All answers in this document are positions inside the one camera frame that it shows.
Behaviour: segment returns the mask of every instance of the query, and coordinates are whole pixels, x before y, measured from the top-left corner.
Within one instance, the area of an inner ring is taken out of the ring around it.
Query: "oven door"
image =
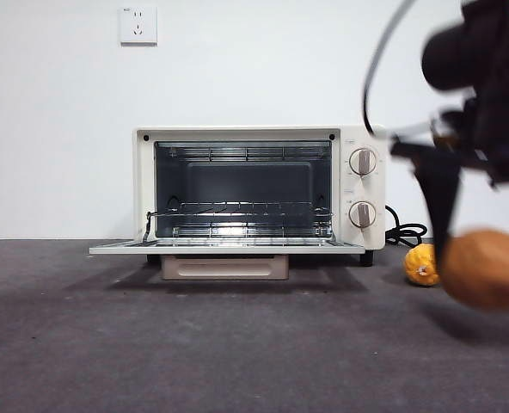
[[[348,243],[315,238],[228,238],[158,239],[147,243],[125,241],[90,248],[90,254],[157,255],[290,255],[290,254],[363,254],[365,248]]]

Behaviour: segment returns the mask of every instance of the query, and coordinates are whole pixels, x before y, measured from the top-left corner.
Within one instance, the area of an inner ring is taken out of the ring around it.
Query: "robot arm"
[[[491,184],[509,182],[509,0],[463,6],[464,23],[435,34],[422,68],[438,90],[473,88],[463,110],[441,114],[435,146],[395,137],[393,156],[410,158],[432,221],[436,256],[442,256],[461,168],[483,170]]]

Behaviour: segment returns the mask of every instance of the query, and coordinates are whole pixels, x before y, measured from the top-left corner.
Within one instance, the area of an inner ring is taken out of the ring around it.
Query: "oven foot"
[[[373,252],[374,251],[366,251],[365,254],[361,254],[359,256],[359,265],[362,267],[372,267],[373,266]]]
[[[145,256],[148,265],[161,266],[161,256],[159,254],[148,254]]]

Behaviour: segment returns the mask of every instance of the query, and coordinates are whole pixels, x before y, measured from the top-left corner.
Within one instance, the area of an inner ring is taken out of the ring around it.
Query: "yellow fruit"
[[[440,273],[453,299],[482,310],[509,310],[509,234],[479,230],[452,238]]]
[[[403,262],[403,267],[411,282],[419,286],[431,287],[440,282],[436,271],[434,246],[422,243],[411,249]]]

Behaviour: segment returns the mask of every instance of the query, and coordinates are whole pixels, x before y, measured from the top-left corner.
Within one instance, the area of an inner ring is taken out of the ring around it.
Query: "power cord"
[[[400,225],[400,219],[398,218],[398,214],[394,209],[390,206],[386,206],[386,210],[392,214],[394,217],[394,221],[396,226],[388,231],[386,231],[386,243],[390,245],[398,245],[399,243],[403,243],[410,248],[414,248],[417,245],[423,243],[423,236],[428,233],[428,228],[426,228],[423,224],[403,224]],[[415,237],[417,238],[417,243],[410,243],[406,238],[407,237]]]

